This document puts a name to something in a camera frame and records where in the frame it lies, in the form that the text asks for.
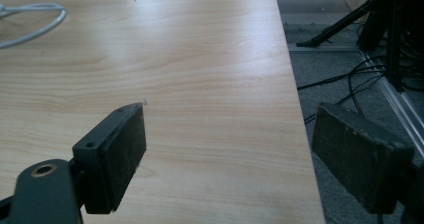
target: wood grain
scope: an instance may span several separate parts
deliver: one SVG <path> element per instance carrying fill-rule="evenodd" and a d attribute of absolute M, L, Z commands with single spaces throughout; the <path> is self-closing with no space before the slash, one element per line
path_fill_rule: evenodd
<path fill-rule="evenodd" d="M 86 223 L 324 223 L 276 0 L 1 1 L 68 16 L 0 50 L 0 198 L 145 101 L 141 166 L 118 211 Z M 54 16 L 2 20 L 1 38 Z"/>

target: floor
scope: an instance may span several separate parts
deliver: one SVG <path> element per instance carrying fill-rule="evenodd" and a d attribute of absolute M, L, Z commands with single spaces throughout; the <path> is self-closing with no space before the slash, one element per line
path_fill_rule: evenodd
<path fill-rule="evenodd" d="M 294 44 L 309 40 L 319 34 L 325 27 L 334 24 L 351 10 L 344 0 L 277 0 L 281 19 L 284 24 L 287 42 Z M 355 44 L 358 26 L 352 25 L 344 29 L 338 36 L 331 38 L 334 43 L 348 42 Z M 350 71 L 363 60 L 359 52 L 345 53 L 293 53 L 291 52 L 293 70 L 298 86 L 312 80 L 322 80 Z M 346 83 L 338 83 L 312 90 L 299 92 L 304 117 L 313 114 L 317 103 L 321 101 L 336 102 L 346 94 Z M 403 130 L 390 104 L 378 85 L 361 93 L 359 101 L 365 107 L 366 116 L 385 129 L 410 141 L 407 131 Z M 424 96 L 412 95 L 418 111 L 424 116 Z M 309 140 L 313 133 L 313 123 L 306 125 Z M 337 179 L 332 176 L 326 166 L 313 155 L 315 172 L 328 224 L 344 223 L 377 223 L 376 215 L 366 213 L 359 203 L 350 195 Z M 385 215 L 384 223 L 400 223 L 403 206 L 397 205 L 393 215 Z"/>

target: clamp jaw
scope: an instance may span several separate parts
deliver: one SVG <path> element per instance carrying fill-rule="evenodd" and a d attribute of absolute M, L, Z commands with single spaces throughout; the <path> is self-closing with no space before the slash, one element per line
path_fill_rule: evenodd
<path fill-rule="evenodd" d="M 143 107 L 116 109 L 72 148 L 25 169 L 13 196 L 0 201 L 0 223 L 83 223 L 89 214 L 116 211 L 146 151 Z"/>

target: black device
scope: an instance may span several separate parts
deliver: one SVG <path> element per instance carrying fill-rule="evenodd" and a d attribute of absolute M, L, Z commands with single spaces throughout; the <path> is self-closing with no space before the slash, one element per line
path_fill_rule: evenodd
<path fill-rule="evenodd" d="M 352 24 L 360 17 L 370 14 L 357 40 L 361 51 L 375 50 L 387 30 L 386 70 L 387 79 L 397 91 L 404 91 L 401 84 L 399 60 L 402 34 L 413 35 L 413 43 L 419 50 L 423 50 L 421 15 L 422 0 L 367 0 L 357 9 L 340 19 L 332 26 L 324 29 L 316 37 L 296 45 L 299 47 L 317 47 L 343 28 Z"/>
<path fill-rule="evenodd" d="M 353 111 L 321 103 L 312 150 L 368 213 L 393 213 L 399 201 L 402 223 L 424 223 L 424 164 L 413 164 L 412 144 Z"/>
<path fill-rule="evenodd" d="M 47 160 L 25 169 L 13 196 L 0 201 L 0 223 L 83 223 L 116 211 L 146 151 L 143 106 L 116 109 L 72 148 L 68 162 Z"/>

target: white cable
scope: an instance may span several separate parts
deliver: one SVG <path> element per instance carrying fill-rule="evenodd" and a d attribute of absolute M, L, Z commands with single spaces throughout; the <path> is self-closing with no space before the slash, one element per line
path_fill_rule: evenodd
<path fill-rule="evenodd" d="M 21 7 L 5 7 L 4 5 L 0 4 L 0 19 L 19 13 L 19 12 L 27 12 L 27 11 L 60 11 L 59 16 L 49 23 L 47 26 L 30 33 L 28 35 L 19 37 L 17 39 L 8 40 L 4 42 L 0 42 L 0 48 L 10 47 L 13 45 L 20 44 L 22 42 L 29 41 L 31 39 L 34 39 L 36 37 L 39 37 L 43 35 L 44 33 L 52 30 L 57 25 L 59 25 L 66 17 L 66 9 L 63 6 L 60 6 L 56 3 L 37 3 L 37 4 L 31 4 Z"/>

